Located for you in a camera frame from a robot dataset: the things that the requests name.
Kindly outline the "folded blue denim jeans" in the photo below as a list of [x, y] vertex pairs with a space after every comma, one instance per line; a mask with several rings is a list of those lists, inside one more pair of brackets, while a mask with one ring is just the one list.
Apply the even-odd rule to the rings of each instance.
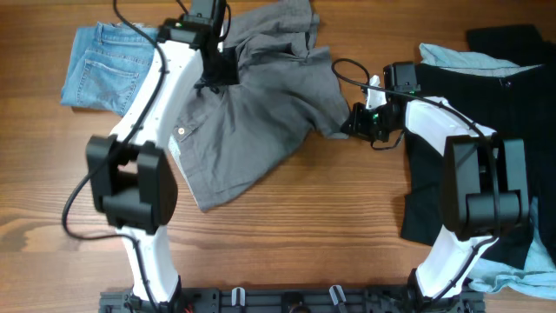
[[155, 50], [149, 39], [157, 29], [123, 23], [97, 23], [76, 31], [61, 105], [107, 110], [124, 116], [146, 78]]

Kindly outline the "black garment at corner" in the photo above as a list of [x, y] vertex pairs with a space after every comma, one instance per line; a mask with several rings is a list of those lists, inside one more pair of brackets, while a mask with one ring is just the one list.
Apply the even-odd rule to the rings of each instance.
[[515, 24], [466, 31], [470, 51], [520, 66], [555, 63], [555, 43], [546, 41], [533, 24]]

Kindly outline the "grey cotton shorts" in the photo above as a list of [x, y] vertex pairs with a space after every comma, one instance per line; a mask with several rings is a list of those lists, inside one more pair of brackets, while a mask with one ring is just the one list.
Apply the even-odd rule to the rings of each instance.
[[311, 130], [343, 139], [349, 112], [316, 47], [320, 17], [308, 0], [279, 1], [231, 21], [239, 82], [192, 92], [175, 120], [169, 149], [197, 207], [228, 203], [294, 153]]

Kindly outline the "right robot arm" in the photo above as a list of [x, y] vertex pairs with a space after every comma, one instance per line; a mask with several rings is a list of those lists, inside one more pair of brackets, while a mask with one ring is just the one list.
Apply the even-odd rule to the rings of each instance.
[[367, 96], [379, 94], [377, 104], [355, 103], [341, 132], [370, 143], [387, 143], [394, 131], [413, 133], [441, 154], [443, 224], [427, 259], [412, 270], [405, 301], [413, 310], [439, 310], [459, 299], [481, 255], [525, 222], [524, 144], [497, 138], [444, 98], [419, 97], [412, 62], [390, 64], [383, 76], [384, 87], [359, 85]]

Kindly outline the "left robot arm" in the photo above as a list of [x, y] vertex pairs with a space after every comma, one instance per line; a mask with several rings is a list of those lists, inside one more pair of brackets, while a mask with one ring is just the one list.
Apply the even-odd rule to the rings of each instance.
[[165, 149], [186, 98], [239, 82], [235, 53], [222, 46], [231, 26], [225, 0], [194, 1], [168, 19], [135, 101], [107, 137], [86, 147], [95, 208], [125, 242], [134, 285], [123, 299], [131, 312], [183, 312], [181, 279], [171, 259], [167, 225], [177, 184]]

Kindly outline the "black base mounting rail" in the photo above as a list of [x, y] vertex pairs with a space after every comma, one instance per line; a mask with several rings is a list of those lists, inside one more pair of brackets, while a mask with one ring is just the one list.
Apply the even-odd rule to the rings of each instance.
[[[369, 286], [362, 289], [343, 289], [340, 285], [309, 290], [245, 290], [182, 289], [174, 309], [164, 304], [162, 312], [415, 312], [410, 311], [407, 292], [401, 285]], [[464, 288], [453, 307], [438, 302], [424, 312], [486, 312], [482, 293]], [[155, 312], [149, 301], [132, 296], [132, 290], [103, 292], [98, 312]]]

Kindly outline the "light blue garment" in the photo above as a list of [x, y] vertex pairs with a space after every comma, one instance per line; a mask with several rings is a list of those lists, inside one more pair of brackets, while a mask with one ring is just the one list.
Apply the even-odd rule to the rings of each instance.
[[[478, 52], [458, 52], [430, 43], [419, 46], [422, 62], [443, 70], [481, 77], [509, 77], [532, 68], [507, 60], [496, 59]], [[539, 236], [538, 198], [530, 206], [533, 223], [533, 241], [530, 244], [522, 270], [481, 258], [467, 277], [473, 290], [496, 293], [509, 287], [528, 296], [553, 300], [555, 298], [555, 265]]]

